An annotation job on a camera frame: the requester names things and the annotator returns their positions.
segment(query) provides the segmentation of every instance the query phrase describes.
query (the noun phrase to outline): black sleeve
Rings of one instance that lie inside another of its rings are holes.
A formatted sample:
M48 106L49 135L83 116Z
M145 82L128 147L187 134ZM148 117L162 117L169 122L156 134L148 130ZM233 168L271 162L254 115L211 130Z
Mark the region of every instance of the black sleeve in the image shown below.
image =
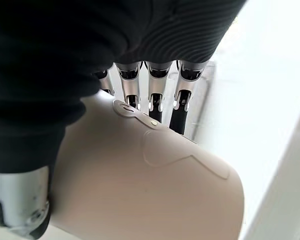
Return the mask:
M0 0L0 173L53 166L116 63L207 61L245 0Z
M139 44L151 5L131 2L0 0L0 173L54 164L91 73Z

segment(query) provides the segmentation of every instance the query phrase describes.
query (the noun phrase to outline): small screw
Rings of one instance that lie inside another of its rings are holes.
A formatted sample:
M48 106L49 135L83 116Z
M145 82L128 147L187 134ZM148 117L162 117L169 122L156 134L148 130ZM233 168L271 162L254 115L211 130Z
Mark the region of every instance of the small screw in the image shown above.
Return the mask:
M157 126L157 125L158 125L158 123L157 123L156 121L154 121L154 120L151 120L151 124L152 124L153 126Z

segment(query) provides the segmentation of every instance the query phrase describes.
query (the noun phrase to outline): white surface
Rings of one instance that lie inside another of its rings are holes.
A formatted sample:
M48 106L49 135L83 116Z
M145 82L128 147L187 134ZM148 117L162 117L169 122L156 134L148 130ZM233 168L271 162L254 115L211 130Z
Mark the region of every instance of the white surface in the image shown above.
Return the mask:
M243 238L300 116L300 0L248 1L213 60L214 87L195 140L241 176Z
M300 121L246 240L300 240Z

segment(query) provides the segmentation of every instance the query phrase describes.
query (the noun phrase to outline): plastic casing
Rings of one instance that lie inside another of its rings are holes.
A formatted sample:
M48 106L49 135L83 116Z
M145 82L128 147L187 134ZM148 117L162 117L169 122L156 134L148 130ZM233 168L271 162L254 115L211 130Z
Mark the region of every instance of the plastic casing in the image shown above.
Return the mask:
M236 171L106 92L84 99L55 168L51 224L84 240L237 240Z

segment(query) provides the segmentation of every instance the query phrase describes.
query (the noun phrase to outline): metal part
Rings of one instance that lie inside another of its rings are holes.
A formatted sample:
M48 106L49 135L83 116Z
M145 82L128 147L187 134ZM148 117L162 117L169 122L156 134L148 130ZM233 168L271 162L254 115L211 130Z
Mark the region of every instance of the metal part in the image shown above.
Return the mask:
M131 64L116 63L121 79L124 100L127 104L138 110L141 109L139 87L140 65L140 62Z
M166 88L166 82L172 61L166 63L146 62L148 65L149 83L148 83L148 101L149 111L154 109L154 101L158 103L158 111L163 111L163 100Z
M173 108L175 110L179 109L180 107L181 91L187 90L190 92L190 94L187 97L184 105L185 111L188 111L190 100L193 98L196 82L198 79L200 79L207 63L208 61L202 63L192 63L183 60L180 61L178 82L174 93Z
M153 126L157 126L157 125L158 125L158 123L157 123L155 120L151 120L151 124L152 124Z
M111 81L111 75L108 70L104 71L98 71L94 73L95 76L98 77L100 83L101 83L101 89L107 92L108 94L111 94L112 96L115 95L115 88L112 85Z
M0 226L33 239L47 217L49 168L24 173L0 173Z

